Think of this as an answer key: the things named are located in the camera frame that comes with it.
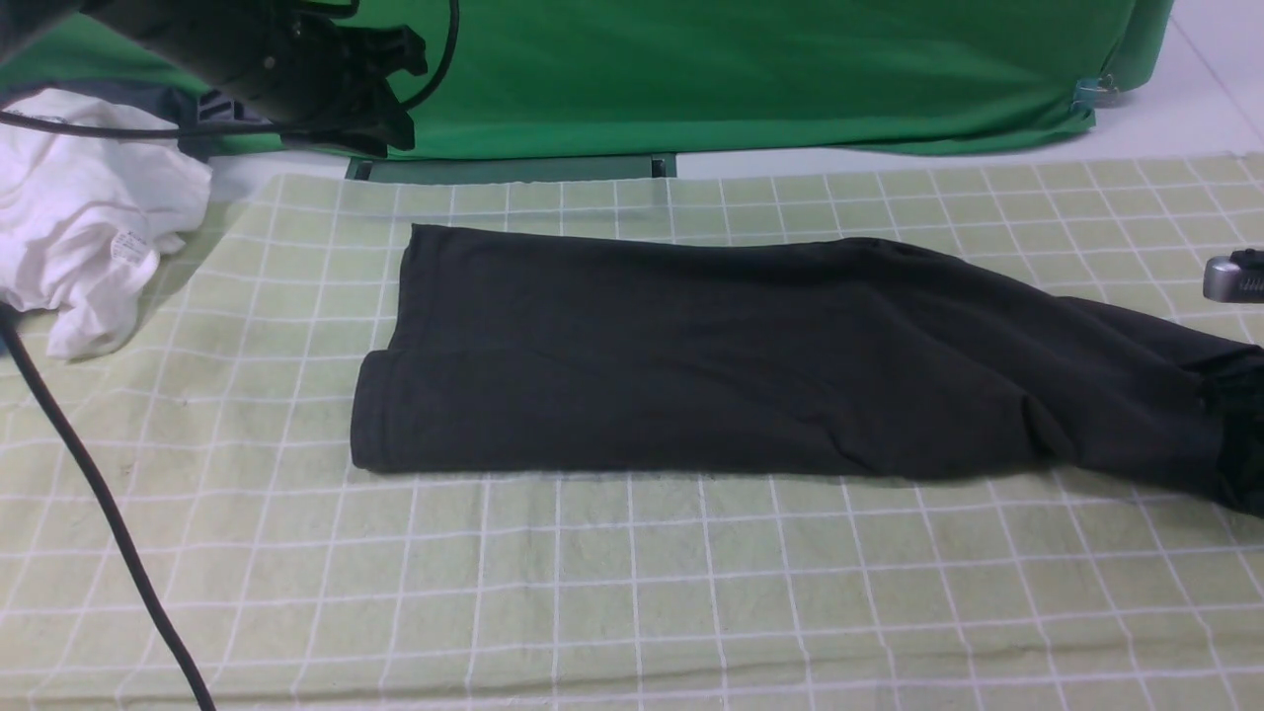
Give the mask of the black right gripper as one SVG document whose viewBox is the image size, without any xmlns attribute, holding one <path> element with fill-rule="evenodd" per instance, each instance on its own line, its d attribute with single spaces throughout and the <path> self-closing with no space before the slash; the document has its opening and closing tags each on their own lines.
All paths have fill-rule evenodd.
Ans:
<svg viewBox="0 0 1264 711">
<path fill-rule="evenodd" d="M 1232 512 L 1263 512 L 1263 376 L 1260 367 L 1236 367 L 1205 378 L 1205 407 L 1221 419 L 1216 461 L 1221 505 Z"/>
</svg>

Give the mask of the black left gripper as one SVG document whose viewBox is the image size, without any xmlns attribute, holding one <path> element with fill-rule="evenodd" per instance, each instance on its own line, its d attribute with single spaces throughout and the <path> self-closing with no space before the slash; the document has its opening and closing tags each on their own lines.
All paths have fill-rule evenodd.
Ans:
<svg viewBox="0 0 1264 711">
<path fill-rule="evenodd" d="M 197 132 L 270 133 L 382 158 L 415 147 L 415 121 L 389 78 L 428 73 L 428 46 L 408 27 L 351 27 L 356 8 L 152 1 L 148 46 L 207 86 Z"/>
</svg>

